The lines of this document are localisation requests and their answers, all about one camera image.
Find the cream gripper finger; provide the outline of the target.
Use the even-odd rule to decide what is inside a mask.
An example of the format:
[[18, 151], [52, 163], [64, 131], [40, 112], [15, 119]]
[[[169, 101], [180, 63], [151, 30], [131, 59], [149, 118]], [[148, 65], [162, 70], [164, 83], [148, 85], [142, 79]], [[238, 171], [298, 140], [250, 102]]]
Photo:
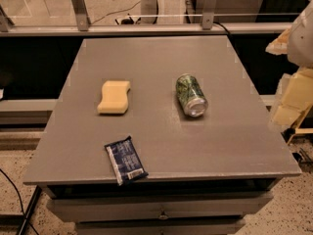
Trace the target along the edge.
[[284, 30], [275, 40], [267, 45], [265, 51], [273, 55], [287, 54], [291, 30]]
[[291, 126], [313, 104], [313, 69], [299, 68], [281, 77], [270, 111], [271, 121]]

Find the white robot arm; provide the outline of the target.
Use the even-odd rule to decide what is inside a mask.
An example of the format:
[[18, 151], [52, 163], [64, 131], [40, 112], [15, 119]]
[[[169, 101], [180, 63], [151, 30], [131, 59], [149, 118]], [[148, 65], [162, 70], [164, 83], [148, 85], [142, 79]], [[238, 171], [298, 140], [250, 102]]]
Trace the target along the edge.
[[282, 76], [271, 109], [271, 121], [289, 127], [313, 104], [313, 1], [265, 51], [286, 55], [298, 66], [294, 74]]

